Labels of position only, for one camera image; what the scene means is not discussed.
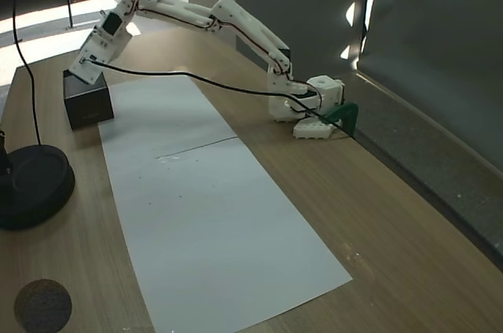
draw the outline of white paper sheet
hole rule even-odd
[[[190,79],[111,94],[103,149],[157,333],[233,333],[351,280]]]

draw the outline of black box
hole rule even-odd
[[[63,71],[64,106],[72,130],[113,119],[113,107],[103,74],[87,84],[70,71]]]

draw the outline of green object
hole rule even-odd
[[[354,137],[358,112],[359,108],[355,103],[344,103],[325,115],[326,123],[336,125],[339,121],[342,121],[342,131],[350,137]]]

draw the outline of white robotic arm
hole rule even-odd
[[[343,83],[339,80],[319,76],[307,82],[294,81],[290,49],[234,0],[219,0],[212,9],[178,0],[121,0],[90,33],[70,72],[84,82],[94,84],[102,70],[89,60],[104,64],[115,60],[131,40],[127,25],[135,14],[193,30],[216,32],[228,27],[268,63],[267,88],[270,92],[295,95],[322,115],[342,104]],[[301,119],[294,130],[296,137],[325,138],[335,129],[317,119],[305,120],[305,110],[282,97],[270,97],[269,110],[277,121]]]

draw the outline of wooden table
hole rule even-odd
[[[182,29],[143,35],[115,64],[185,69],[265,89],[262,70],[207,36]],[[63,331],[152,333],[98,128],[73,133],[64,111],[61,72],[74,57],[68,53],[33,64],[42,141],[66,152],[76,187],[68,205],[46,224],[0,232],[0,328],[20,331],[13,316],[17,293],[33,280],[49,278],[72,296],[72,318]],[[105,75],[111,84],[134,78]],[[292,125],[271,121],[264,98],[200,88],[354,277],[246,332],[503,331],[503,274],[365,149],[349,138],[294,140]],[[24,69],[15,75],[2,127],[10,151],[35,143]]]

